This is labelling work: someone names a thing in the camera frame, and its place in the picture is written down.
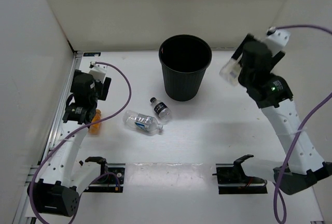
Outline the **tall clear white-label bottle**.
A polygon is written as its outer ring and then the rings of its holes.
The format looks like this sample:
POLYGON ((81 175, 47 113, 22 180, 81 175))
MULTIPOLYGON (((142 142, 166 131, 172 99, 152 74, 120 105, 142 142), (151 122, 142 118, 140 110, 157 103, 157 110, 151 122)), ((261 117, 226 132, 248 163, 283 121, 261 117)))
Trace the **tall clear white-label bottle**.
POLYGON ((226 82, 235 87, 239 84, 238 78, 241 70, 242 67, 239 64, 238 60, 230 58, 230 60, 221 68, 219 75, 226 82))

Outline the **orange juice bottle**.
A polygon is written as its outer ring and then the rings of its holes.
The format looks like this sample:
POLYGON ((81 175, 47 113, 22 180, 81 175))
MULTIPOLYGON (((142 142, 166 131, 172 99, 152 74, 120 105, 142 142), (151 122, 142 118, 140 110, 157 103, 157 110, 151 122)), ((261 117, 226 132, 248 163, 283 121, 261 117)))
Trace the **orange juice bottle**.
POLYGON ((98 135, 101 123, 99 122, 102 118, 101 111, 99 109, 96 110, 95 116, 92 119, 93 125, 89 126, 89 133, 92 135, 98 135))

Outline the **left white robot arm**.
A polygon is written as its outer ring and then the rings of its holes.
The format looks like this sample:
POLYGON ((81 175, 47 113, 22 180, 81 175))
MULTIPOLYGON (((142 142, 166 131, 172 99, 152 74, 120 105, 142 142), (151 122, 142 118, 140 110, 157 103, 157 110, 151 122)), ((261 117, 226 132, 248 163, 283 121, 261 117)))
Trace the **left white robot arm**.
POLYGON ((111 78, 106 72, 105 65, 91 68, 87 73, 75 70, 62 117, 64 134, 40 164, 28 187, 34 213, 72 217, 89 184, 93 180, 102 183, 108 179, 109 170, 102 157, 87 159, 73 172, 82 141, 96 115, 98 101, 105 101, 108 95, 111 78))

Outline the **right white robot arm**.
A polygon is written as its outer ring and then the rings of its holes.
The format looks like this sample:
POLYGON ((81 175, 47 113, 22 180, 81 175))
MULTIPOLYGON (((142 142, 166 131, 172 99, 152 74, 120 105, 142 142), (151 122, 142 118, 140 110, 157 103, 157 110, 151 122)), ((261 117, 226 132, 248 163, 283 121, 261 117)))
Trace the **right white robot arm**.
POLYGON ((284 78, 272 69, 284 57, 289 33, 276 31, 264 40, 247 34, 231 59, 238 82, 267 117, 286 153, 282 165, 254 160, 252 155, 234 162, 233 177, 245 182, 251 176, 275 182, 277 189, 292 195, 331 176, 331 163, 316 151, 300 120, 293 93, 284 78))

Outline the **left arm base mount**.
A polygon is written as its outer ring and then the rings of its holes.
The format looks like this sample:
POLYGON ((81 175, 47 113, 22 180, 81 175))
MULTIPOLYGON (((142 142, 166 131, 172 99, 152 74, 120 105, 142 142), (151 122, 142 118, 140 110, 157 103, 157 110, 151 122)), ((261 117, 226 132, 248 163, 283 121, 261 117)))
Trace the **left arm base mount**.
POLYGON ((108 171, 113 174, 103 176, 92 183, 84 192, 89 193, 123 193, 126 165, 124 163, 107 164, 108 171))

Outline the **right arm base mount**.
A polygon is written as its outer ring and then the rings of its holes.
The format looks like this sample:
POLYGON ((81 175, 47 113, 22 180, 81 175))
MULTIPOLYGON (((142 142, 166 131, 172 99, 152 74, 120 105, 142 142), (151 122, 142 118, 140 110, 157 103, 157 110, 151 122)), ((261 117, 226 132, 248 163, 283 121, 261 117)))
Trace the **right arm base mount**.
POLYGON ((219 195, 267 194, 267 181, 258 177, 241 175, 233 164, 216 164, 219 195))

